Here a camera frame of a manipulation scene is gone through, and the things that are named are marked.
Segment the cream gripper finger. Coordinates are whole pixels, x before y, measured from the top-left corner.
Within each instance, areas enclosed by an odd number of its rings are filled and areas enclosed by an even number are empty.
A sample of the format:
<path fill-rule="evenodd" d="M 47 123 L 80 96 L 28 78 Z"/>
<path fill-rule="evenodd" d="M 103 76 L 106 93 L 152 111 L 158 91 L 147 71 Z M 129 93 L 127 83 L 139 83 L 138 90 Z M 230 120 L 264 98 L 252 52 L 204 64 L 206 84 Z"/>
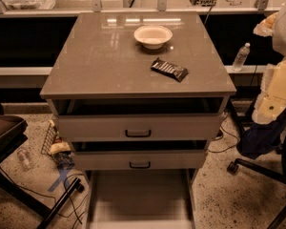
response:
<path fill-rule="evenodd" d="M 286 109 L 286 60 L 267 65 L 260 90 L 252 119 L 257 124 L 269 124 Z"/>
<path fill-rule="evenodd" d="M 277 17 L 277 12 L 267 16 L 265 19 L 263 19 L 260 23 L 258 23 L 255 26 L 253 33 L 255 35 L 263 37 L 271 36 L 273 34 L 276 17 Z"/>

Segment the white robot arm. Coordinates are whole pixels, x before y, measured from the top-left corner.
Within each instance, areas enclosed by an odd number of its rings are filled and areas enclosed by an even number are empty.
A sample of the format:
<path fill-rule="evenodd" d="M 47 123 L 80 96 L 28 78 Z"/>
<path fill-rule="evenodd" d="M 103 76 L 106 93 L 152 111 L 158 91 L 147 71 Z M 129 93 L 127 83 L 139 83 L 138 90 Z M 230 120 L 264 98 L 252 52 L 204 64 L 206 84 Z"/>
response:
<path fill-rule="evenodd" d="M 283 55 L 283 60 L 275 66 L 268 64 L 262 76 L 261 93 L 252 113 L 253 121 L 258 124 L 269 124 L 286 109 L 286 3 L 254 29 L 255 34 L 265 32 L 272 35 L 273 49 Z"/>

